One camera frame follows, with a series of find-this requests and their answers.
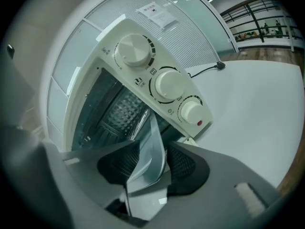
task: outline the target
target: symbol icon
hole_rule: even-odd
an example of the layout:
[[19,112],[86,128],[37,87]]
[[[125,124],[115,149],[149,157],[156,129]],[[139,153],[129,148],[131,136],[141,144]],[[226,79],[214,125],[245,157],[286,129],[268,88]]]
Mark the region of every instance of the symbol icon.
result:
[[134,80],[136,81],[135,82],[136,85],[140,85],[140,83],[143,81],[141,78],[136,78]]
[[154,74],[156,74],[156,69],[155,68],[153,68],[151,71],[150,71],[150,73],[152,74],[152,75],[154,75]]
[[106,48],[102,48],[102,51],[103,51],[106,55],[108,55],[108,54],[110,53],[110,50],[107,50]]

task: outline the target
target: control panel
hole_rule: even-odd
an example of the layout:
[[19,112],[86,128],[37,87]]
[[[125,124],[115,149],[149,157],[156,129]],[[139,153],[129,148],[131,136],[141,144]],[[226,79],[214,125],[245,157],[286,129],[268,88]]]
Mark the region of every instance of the control panel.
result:
[[212,114],[184,68],[152,35],[125,19],[99,42],[88,62],[105,69],[184,135],[196,136]]

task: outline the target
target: black rubber part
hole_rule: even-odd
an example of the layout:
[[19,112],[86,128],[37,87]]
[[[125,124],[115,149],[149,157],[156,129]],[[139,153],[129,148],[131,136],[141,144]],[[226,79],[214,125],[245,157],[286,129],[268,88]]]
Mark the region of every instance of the black rubber part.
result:
[[207,181],[210,174],[210,168],[204,158],[186,150],[177,142],[168,144],[167,163],[172,179],[172,184],[167,188],[167,196],[195,192]]
[[97,163],[99,173],[111,184],[126,186],[126,182],[139,161],[140,142],[134,141],[112,152]]

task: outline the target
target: plug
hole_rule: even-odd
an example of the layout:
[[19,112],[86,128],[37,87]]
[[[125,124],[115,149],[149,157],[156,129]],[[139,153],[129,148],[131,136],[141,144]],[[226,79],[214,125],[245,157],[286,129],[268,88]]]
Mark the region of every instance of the plug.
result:
[[223,70],[225,68],[225,64],[223,62],[217,62],[215,65],[218,70]]

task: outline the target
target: glass panel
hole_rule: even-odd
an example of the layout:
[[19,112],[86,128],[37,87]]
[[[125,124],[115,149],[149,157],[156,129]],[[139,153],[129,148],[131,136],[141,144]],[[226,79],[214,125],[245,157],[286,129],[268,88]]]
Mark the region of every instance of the glass panel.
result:
[[199,29],[210,40],[221,57],[225,54],[235,53],[229,36],[214,14],[200,0],[172,0],[175,5],[194,21]]
[[52,124],[52,122],[47,118],[49,137],[51,141],[56,145],[60,152],[63,151],[63,137],[61,132]]
[[54,125],[63,132],[63,122],[68,103],[67,95],[60,89],[58,84],[51,79],[49,101],[48,101],[48,118]]
[[53,73],[54,79],[65,93],[67,93],[68,86],[73,84],[71,79],[73,74],[75,76],[75,70],[77,67],[82,67],[90,52],[97,45],[96,37],[100,33],[98,29],[82,21],[66,42]]

